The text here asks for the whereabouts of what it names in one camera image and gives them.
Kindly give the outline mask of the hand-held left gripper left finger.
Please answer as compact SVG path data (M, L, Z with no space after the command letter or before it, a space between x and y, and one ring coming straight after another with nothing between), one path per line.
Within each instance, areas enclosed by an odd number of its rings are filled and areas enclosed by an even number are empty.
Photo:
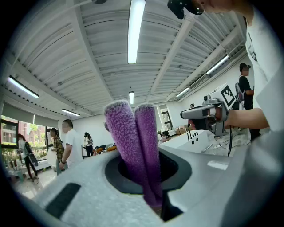
M33 199L33 215L49 227L160 227L163 221L147 205L142 196L124 194L105 177L105 166L118 152L89 157L60 174ZM69 183L80 186L65 206L60 198L57 207L63 212L54 215L49 204Z

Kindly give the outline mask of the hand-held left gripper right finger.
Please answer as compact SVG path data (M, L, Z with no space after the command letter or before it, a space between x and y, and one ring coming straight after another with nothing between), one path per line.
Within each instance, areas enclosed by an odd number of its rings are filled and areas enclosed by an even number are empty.
M165 222L220 222L230 196L225 175L231 157L187 152L160 146Z

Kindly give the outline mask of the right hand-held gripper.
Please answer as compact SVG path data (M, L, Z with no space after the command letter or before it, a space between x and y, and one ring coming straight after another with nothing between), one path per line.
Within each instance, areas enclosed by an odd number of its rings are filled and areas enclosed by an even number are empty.
M229 110L236 99L227 83L217 87L208 95L204 96L202 106L184 110L180 113L182 119L208 119L208 129L216 136L225 134L225 121L228 119ZM221 119L208 116L208 110L212 107L222 108Z

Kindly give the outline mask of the person's right hand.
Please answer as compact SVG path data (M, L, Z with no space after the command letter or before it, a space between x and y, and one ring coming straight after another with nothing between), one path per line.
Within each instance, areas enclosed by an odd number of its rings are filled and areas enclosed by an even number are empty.
M215 117L216 119L221 119L222 117L222 108L221 107L212 107L208 110L209 117Z

